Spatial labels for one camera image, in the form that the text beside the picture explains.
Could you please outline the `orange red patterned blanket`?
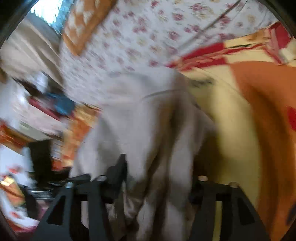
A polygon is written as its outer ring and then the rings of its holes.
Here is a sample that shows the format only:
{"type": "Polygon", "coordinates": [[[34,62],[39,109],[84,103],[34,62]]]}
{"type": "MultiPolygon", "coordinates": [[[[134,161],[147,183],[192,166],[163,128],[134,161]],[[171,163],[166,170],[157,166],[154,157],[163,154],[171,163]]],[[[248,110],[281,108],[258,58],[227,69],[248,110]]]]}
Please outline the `orange red patterned blanket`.
{"type": "MultiPolygon", "coordinates": [[[[278,65],[262,44],[253,44],[215,45],[165,68],[185,76],[195,104],[214,125],[194,158],[192,184],[202,167],[218,183],[238,182],[270,239],[281,240],[295,204],[295,67],[278,65]]],[[[101,112],[99,106],[79,109],[75,137],[62,152],[64,167],[73,167],[101,112]]]]}

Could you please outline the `orange plush pillow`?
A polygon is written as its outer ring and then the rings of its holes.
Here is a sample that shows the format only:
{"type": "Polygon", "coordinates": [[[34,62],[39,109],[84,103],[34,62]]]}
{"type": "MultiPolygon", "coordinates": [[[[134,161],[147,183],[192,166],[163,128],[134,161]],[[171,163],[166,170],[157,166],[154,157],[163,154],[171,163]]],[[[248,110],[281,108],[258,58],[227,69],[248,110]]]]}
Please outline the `orange plush pillow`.
{"type": "Polygon", "coordinates": [[[71,7],[62,38],[73,55],[80,55],[95,28],[104,21],[116,1],[79,0],[71,7]]]}

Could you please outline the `blue plastic bag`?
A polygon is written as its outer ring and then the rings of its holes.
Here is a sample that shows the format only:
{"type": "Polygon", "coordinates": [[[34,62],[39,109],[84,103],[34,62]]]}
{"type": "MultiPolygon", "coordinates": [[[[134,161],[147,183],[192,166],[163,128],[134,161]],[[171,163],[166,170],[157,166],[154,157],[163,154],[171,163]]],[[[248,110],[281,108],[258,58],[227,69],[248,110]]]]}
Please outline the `blue plastic bag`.
{"type": "Polygon", "coordinates": [[[63,116],[70,116],[75,108],[75,102],[63,93],[47,93],[46,96],[53,101],[55,111],[63,116]]]}

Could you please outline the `white floral quilt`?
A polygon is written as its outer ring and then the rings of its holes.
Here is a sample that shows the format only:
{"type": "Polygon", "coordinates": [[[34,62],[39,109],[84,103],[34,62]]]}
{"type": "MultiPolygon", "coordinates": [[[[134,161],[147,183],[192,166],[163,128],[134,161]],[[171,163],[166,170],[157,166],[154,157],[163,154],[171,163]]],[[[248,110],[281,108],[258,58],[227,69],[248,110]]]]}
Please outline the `white floral quilt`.
{"type": "Polygon", "coordinates": [[[276,20],[259,1],[117,1],[81,54],[61,42],[63,90],[75,102],[96,105],[110,73],[162,66],[276,20]]]}

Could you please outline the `beige jacket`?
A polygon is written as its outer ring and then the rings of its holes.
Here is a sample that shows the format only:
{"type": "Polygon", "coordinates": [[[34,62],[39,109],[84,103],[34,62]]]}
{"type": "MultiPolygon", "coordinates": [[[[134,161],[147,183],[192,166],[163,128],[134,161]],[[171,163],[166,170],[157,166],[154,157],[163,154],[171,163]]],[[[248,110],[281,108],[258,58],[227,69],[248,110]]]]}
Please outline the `beige jacket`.
{"type": "Polygon", "coordinates": [[[102,112],[71,176],[96,178],[125,154],[125,187],[107,207],[114,237],[186,240],[195,215],[189,203],[194,158],[214,125],[195,104],[185,76],[165,67],[115,73],[91,102],[102,112]]]}

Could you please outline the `beige curtain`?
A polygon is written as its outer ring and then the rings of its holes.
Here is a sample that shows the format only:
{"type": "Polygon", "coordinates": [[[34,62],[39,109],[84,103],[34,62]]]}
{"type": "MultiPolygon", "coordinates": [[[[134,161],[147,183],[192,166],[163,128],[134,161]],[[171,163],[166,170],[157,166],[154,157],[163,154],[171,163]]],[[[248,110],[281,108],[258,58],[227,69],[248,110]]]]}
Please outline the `beige curtain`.
{"type": "Polygon", "coordinates": [[[14,78],[43,72],[58,85],[60,36],[44,20],[29,13],[1,47],[1,70],[14,78]]]}

